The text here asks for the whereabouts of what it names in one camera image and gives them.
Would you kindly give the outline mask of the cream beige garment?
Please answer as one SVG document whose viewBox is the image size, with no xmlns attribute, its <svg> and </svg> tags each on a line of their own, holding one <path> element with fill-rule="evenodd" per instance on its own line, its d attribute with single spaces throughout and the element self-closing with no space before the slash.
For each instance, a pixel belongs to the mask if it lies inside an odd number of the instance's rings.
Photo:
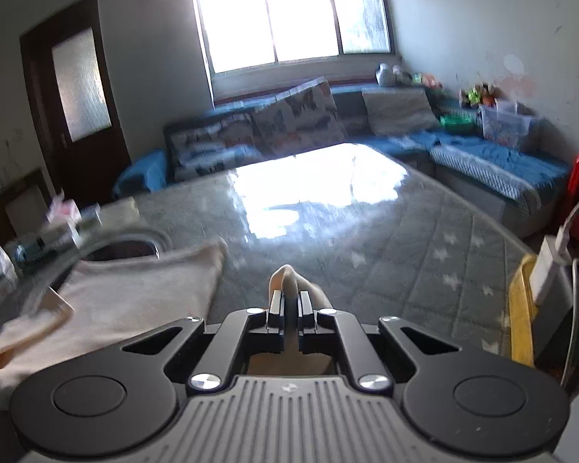
<svg viewBox="0 0 579 463">
<path fill-rule="evenodd" d="M 79 261 L 34 311 L 0 329 L 0 411 L 30 375 L 182 318 L 208 317 L 229 253 L 201 246 L 113 261 Z"/>
</svg>

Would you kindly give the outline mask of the grey quilted star tablecloth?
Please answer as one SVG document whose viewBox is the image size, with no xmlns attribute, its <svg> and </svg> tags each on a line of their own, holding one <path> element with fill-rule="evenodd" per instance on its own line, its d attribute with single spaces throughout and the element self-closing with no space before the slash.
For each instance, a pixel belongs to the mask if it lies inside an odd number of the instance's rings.
<svg viewBox="0 0 579 463">
<path fill-rule="evenodd" d="M 266 302 L 288 264 L 334 307 L 397 316 L 507 355 L 507 289 L 525 243 L 434 179 L 361 144 L 260 162 L 135 198 L 135 231 L 163 249 L 222 238 L 208 319 Z"/>
</svg>

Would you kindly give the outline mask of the left butterfly pillow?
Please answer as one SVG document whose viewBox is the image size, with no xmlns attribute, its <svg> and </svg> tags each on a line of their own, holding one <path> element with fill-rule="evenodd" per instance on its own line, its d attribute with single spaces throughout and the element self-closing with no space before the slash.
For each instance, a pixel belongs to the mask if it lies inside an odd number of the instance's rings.
<svg viewBox="0 0 579 463">
<path fill-rule="evenodd" d="M 237 114 L 198 128 L 179 128 L 167 139 L 172 179 L 189 181 L 264 160 L 250 115 Z"/>
</svg>

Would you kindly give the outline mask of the butterfly pillow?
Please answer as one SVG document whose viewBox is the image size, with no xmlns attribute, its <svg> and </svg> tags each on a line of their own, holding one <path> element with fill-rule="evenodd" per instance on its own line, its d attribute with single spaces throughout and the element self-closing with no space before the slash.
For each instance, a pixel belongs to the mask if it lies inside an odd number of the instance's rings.
<svg viewBox="0 0 579 463">
<path fill-rule="evenodd" d="M 250 115 L 237 114 L 198 128 L 179 128 L 167 139 L 172 179 L 189 181 L 264 160 Z"/>
<path fill-rule="evenodd" d="M 256 111 L 253 120 L 275 157 L 320 149 L 347 138 L 326 78 L 282 92 L 273 103 Z"/>
</svg>

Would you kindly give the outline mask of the yellow chair back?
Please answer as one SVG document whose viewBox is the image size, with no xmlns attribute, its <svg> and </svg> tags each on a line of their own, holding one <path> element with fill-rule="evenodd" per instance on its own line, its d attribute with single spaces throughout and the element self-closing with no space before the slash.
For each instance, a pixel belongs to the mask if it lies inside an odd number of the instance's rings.
<svg viewBox="0 0 579 463">
<path fill-rule="evenodd" d="M 532 299 L 529 277 L 537 255 L 527 254 L 520 261 L 508 288 L 508 315 L 510 316 L 510 358 L 519 364 L 535 367 L 532 322 L 538 308 Z"/>
</svg>

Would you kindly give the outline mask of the right butterfly pillow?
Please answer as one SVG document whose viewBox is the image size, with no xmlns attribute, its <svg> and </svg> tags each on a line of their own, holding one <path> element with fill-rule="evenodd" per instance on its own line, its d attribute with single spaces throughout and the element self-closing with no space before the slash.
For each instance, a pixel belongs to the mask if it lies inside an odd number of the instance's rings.
<svg viewBox="0 0 579 463">
<path fill-rule="evenodd" d="M 275 157 L 320 149 L 347 138 L 326 78 L 282 92 L 273 103 L 256 111 L 253 120 Z"/>
</svg>

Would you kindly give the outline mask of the white tissue box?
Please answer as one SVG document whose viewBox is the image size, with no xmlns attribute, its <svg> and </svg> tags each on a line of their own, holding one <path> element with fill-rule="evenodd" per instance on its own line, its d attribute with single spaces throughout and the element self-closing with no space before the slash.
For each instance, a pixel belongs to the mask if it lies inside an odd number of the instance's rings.
<svg viewBox="0 0 579 463">
<path fill-rule="evenodd" d="M 66 194 L 62 190 L 52 199 L 41 232 L 43 235 L 56 238 L 66 233 L 81 236 L 101 226 L 98 204 L 80 210 L 73 199 L 66 199 Z"/>
</svg>

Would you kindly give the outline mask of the teal black basket tool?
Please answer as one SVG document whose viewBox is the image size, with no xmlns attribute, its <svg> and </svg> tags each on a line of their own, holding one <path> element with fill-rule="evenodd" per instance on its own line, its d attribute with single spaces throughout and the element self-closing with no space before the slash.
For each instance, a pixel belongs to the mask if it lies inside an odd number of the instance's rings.
<svg viewBox="0 0 579 463">
<path fill-rule="evenodd" d="M 18 238 L 10 246 L 10 257 L 16 268 L 31 270 L 46 264 L 58 255 L 75 249 L 77 244 L 73 238 L 58 239 L 53 243 L 45 243 L 39 236 Z"/>
</svg>

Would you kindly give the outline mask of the white power adapter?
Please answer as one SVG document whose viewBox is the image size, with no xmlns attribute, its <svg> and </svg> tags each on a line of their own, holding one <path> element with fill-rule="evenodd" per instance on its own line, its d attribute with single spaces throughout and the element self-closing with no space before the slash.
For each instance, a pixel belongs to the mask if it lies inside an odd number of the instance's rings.
<svg viewBox="0 0 579 463">
<path fill-rule="evenodd" d="M 579 203 L 577 203 L 557 230 L 557 235 L 546 235 L 541 243 L 535 266 L 533 267 L 529 284 L 533 303 L 541 306 L 546 300 L 555 275 L 559 268 L 569 267 L 572 258 L 568 252 L 570 230 L 575 218 L 579 215 Z"/>
</svg>

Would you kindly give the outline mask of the grey cushion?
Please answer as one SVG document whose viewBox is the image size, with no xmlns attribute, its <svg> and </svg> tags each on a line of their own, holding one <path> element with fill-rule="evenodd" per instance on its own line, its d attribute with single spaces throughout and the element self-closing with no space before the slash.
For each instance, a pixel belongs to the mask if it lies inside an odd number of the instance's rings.
<svg viewBox="0 0 579 463">
<path fill-rule="evenodd" d="M 375 135 L 403 136 L 440 128 L 422 88 L 366 89 L 362 97 Z"/>
</svg>

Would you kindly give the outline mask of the green bowl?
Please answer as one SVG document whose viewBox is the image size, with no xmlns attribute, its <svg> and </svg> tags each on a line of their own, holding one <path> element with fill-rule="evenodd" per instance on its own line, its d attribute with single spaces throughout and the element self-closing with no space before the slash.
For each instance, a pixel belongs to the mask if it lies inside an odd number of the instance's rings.
<svg viewBox="0 0 579 463">
<path fill-rule="evenodd" d="M 472 134 L 476 127 L 475 118 L 467 114 L 444 114 L 439 121 L 444 131 L 454 135 Z"/>
</svg>

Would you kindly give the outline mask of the dark wooden side table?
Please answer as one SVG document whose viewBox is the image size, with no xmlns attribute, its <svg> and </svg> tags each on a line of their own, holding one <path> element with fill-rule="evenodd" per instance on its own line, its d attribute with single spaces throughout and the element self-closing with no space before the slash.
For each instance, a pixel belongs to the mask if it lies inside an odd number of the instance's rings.
<svg viewBox="0 0 579 463">
<path fill-rule="evenodd" d="M 36 232 L 46 221 L 52 202 L 40 168 L 0 190 L 0 245 Z"/>
</svg>

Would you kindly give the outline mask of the panda plush toy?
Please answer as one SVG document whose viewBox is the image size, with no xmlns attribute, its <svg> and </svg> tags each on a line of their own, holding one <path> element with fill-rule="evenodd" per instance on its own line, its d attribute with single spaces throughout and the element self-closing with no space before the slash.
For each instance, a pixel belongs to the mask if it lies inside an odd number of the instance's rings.
<svg viewBox="0 0 579 463">
<path fill-rule="evenodd" d="M 400 65 L 390 66 L 385 63 L 379 65 L 375 78 L 380 87 L 393 88 L 412 85 L 412 75 Z"/>
</svg>

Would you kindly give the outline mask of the stuffed toys pile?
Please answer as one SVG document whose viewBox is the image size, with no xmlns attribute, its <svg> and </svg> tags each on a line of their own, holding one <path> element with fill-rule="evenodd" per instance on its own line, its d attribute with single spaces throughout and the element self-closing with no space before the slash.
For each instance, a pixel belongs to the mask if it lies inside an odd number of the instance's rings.
<svg viewBox="0 0 579 463">
<path fill-rule="evenodd" d="M 469 90 L 459 91 L 459 105 L 462 108 L 475 108 L 475 106 L 489 106 L 493 108 L 496 105 L 498 89 L 490 84 L 476 84 Z"/>
</svg>

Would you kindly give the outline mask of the window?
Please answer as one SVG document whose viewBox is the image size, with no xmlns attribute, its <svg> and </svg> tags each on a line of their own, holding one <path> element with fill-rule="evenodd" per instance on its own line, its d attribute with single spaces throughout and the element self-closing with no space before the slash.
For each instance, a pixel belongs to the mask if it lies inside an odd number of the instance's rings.
<svg viewBox="0 0 579 463">
<path fill-rule="evenodd" d="M 385 0 L 196 0 L 216 74 L 390 53 Z"/>
</svg>

